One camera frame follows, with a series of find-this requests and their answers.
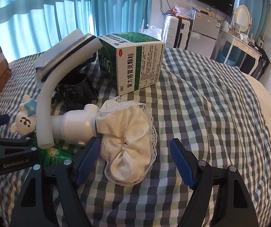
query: blue basket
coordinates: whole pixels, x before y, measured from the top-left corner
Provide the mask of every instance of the blue basket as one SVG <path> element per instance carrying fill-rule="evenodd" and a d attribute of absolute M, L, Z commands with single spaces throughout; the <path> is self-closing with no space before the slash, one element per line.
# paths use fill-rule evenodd
<path fill-rule="evenodd" d="M 227 57 L 227 54 L 228 54 L 228 52 L 226 53 L 226 55 L 224 55 L 224 53 L 219 50 L 218 51 L 218 56 L 216 57 L 216 61 L 219 62 L 219 63 L 224 63 L 225 59 Z M 226 64 L 229 65 L 229 66 L 235 66 L 236 60 L 231 55 L 229 55 Z"/>

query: green stripe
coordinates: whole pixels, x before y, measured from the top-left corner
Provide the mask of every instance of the green stripe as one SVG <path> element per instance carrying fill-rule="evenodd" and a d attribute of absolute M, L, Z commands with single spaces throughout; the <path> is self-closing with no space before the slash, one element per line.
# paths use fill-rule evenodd
<path fill-rule="evenodd" d="M 139 46 L 136 47 L 134 90 L 138 90 L 138 86 L 140 84 L 141 65 L 142 65 L 142 46 Z"/>

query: plaid bedsheet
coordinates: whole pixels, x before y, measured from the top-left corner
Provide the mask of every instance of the plaid bedsheet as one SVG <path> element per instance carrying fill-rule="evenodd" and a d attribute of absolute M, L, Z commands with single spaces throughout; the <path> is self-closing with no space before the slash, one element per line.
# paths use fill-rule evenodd
<path fill-rule="evenodd" d="M 18 113 L 24 94 L 38 98 L 34 66 L 39 54 L 10 64 L 12 77 L 0 95 L 0 114 L 8 113 L 10 123 Z M 116 96 L 101 76 L 98 64 L 85 69 L 99 91 L 98 105 Z M 192 191 L 182 183 L 168 149 L 179 138 L 186 150 L 212 166 L 235 165 L 252 197 L 260 226 L 271 219 L 271 143 L 259 101 L 242 73 L 235 67 L 216 63 L 200 55 L 166 49 L 156 85 L 123 96 L 152 108 L 158 133 L 157 158 L 146 179 L 133 187 L 109 182 L 103 175 L 105 161 L 100 157 L 89 179 L 78 190 L 80 200 L 93 226 L 176 226 Z M 52 114 L 63 113 L 62 103 L 52 104 Z M 0 127 L 0 137 L 10 134 Z M 74 150 L 63 144 L 63 148 Z M 5 225 L 10 222 L 14 202 L 29 169 L 1 176 Z M 203 226 L 212 218 L 217 187 L 213 188 Z M 67 226 L 57 189 L 53 197 L 59 223 Z"/>

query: gray foam tube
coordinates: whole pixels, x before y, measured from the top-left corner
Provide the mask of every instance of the gray foam tube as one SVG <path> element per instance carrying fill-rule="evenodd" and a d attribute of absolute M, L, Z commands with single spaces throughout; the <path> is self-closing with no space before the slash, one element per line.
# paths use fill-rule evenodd
<path fill-rule="evenodd" d="M 39 94 L 36 109 L 36 134 L 37 145 L 42 149 L 52 148 L 53 140 L 51 125 L 51 99 L 57 84 L 74 68 L 90 59 L 92 55 L 102 47 L 98 38 L 93 39 L 84 47 L 76 51 L 48 76 Z"/>

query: silver mini fridge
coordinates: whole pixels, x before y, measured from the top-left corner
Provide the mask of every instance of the silver mini fridge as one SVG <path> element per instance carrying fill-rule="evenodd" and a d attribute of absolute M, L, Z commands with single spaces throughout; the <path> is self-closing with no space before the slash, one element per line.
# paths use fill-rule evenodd
<path fill-rule="evenodd" d="M 186 49 L 210 58 L 220 27 L 220 20 L 194 11 Z"/>

